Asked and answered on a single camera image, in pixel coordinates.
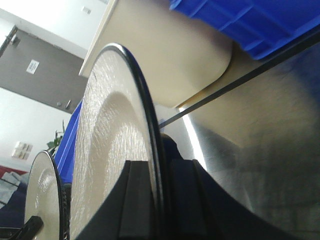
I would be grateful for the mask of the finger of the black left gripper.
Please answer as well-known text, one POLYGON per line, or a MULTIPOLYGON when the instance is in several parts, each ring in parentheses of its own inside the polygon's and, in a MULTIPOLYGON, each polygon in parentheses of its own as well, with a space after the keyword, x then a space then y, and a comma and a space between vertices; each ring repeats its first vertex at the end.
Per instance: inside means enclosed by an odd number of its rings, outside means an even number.
POLYGON ((39 216, 31 216, 24 226, 14 235, 15 240, 32 240, 41 230, 44 223, 39 216))

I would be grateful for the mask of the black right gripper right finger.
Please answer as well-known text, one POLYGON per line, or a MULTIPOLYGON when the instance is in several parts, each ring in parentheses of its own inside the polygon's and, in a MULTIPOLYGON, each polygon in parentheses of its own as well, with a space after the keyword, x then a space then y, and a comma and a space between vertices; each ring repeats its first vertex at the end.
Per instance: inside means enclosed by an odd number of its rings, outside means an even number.
POLYGON ((168 168, 176 239, 295 239, 237 202, 197 160, 174 159, 168 168))

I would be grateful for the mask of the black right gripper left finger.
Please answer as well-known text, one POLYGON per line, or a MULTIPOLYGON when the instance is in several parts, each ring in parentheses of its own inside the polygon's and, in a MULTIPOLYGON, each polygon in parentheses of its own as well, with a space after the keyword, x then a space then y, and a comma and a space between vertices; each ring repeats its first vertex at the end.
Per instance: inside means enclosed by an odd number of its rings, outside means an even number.
POLYGON ((149 165, 129 161, 101 207, 77 240, 151 240, 153 195, 149 165))

